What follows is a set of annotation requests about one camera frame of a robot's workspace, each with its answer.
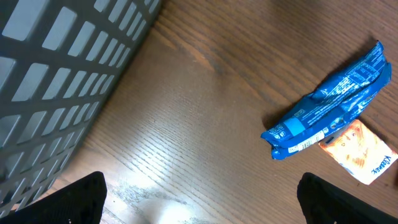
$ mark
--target wooden floor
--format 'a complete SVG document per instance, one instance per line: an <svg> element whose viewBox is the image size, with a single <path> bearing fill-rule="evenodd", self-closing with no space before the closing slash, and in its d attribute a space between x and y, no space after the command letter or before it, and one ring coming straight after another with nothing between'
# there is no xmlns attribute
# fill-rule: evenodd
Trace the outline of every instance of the wooden floor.
<svg viewBox="0 0 398 224"><path fill-rule="evenodd" d="M381 40L398 70L398 1L169 0L49 193L104 173L103 223L305 223L313 172L398 217L398 162L360 184L318 146L271 159L260 134ZM361 119L398 149L398 77Z"/></svg>

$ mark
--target kleenex logo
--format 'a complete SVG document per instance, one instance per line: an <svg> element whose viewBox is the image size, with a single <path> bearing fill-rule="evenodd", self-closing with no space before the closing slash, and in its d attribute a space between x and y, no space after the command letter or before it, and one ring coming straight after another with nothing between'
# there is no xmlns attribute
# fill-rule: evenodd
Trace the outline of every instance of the kleenex logo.
<svg viewBox="0 0 398 224"><path fill-rule="evenodd" d="M377 174L378 172L380 172L381 170L383 170L383 168L387 165L390 164L391 161L391 157L389 156L385 156L383 161L381 161L379 167L375 168L372 170L372 174Z"/></svg>

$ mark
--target blue snack wrapper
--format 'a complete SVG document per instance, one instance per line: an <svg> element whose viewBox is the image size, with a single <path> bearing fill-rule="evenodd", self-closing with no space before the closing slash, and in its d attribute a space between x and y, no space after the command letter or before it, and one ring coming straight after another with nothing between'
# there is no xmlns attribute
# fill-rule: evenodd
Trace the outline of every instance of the blue snack wrapper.
<svg viewBox="0 0 398 224"><path fill-rule="evenodd" d="M274 127L261 135L282 160L309 147L357 118L391 80L391 64L376 46L348 68L304 96Z"/></svg>

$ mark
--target orange packet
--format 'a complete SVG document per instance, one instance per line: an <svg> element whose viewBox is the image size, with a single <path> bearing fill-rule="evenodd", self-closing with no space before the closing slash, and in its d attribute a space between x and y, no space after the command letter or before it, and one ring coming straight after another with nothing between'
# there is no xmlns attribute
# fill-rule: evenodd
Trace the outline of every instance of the orange packet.
<svg viewBox="0 0 398 224"><path fill-rule="evenodd" d="M360 120L319 142L353 177L369 185L397 160L398 154Z"/></svg>

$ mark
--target barcode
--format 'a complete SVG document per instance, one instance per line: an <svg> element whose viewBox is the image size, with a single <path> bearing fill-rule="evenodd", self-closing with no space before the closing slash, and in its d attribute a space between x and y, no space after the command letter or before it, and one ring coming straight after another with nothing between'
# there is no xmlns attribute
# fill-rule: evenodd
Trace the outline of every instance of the barcode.
<svg viewBox="0 0 398 224"><path fill-rule="evenodd" d="M318 133L314 134L313 136L309 137L308 139L298 143L293 147L288 148L287 150L289 153L301 151L307 147L310 147L312 144L321 141L324 137L325 133L323 132L323 130L321 130Z"/></svg>

